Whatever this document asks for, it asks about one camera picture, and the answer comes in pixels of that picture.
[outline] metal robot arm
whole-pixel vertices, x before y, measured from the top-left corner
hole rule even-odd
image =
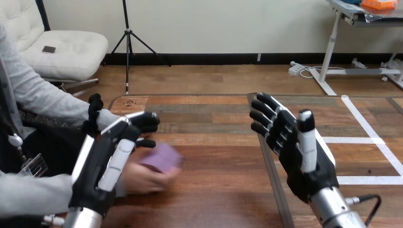
[[[310,110],[299,112],[298,120],[273,97],[259,93],[250,112],[252,130],[263,135],[267,144],[279,156],[287,172],[287,184],[292,192],[309,204],[319,223],[325,228],[364,228],[364,223],[350,205],[365,201],[369,196],[345,199],[339,191],[335,159],[323,138],[315,129]]]
[[[118,118],[98,139],[87,135],[71,175],[73,195],[64,228],[99,228],[115,200],[115,185],[136,147],[155,147],[139,138],[155,132],[155,113],[138,112]]]

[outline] white armchair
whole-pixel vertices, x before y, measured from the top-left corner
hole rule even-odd
[[[98,70],[108,40],[85,31],[45,31],[35,0],[0,0],[0,23],[17,51],[47,81],[70,82],[64,88],[98,82],[89,79]],[[54,54],[42,53],[44,46]]]

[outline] white wall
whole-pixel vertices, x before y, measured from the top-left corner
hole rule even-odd
[[[109,40],[125,29],[121,0],[44,0],[53,30],[87,30]],[[159,53],[325,52],[335,16],[325,0],[127,0],[131,29]],[[341,23],[335,52],[389,53],[400,28]],[[134,51],[148,52],[139,42]],[[126,52],[125,43],[117,52]]]

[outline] person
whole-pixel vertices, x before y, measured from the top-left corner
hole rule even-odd
[[[0,219],[66,212],[72,195],[69,174],[85,135],[78,128],[49,127],[37,123],[24,125],[17,103],[24,110],[74,126],[88,119],[89,104],[59,90],[35,73],[7,39],[1,24],[0,81],[0,93],[5,97],[1,112],[11,117],[21,135],[22,152],[31,158],[41,153],[50,173],[50,177],[40,178],[17,175],[23,162],[15,147],[8,142],[8,135],[0,129]],[[99,130],[118,118],[106,109],[99,112]],[[120,178],[119,190],[117,184],[117,194],[162,191],[176,177],[179,170],[161,174],[139,165],[138,161],[150,151],[137,148],[131,155]]]

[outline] gray sweater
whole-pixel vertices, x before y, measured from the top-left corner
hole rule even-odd
[[[13,122],[24,137],[28,136],[32,129],[22,126],[17,102],[33,113],[61,119],[74,125],[80,125],[88,119],[89,104],[62,92],[35,73],[7,39],[1,24],[0,79],[1,90],[6,96]],[[98,126],[103,129],[117,117],[103,109],[97,119]],[[4,174],[0,171],[0,218],[66,212],[71,194],[69,175],[33,178]]]

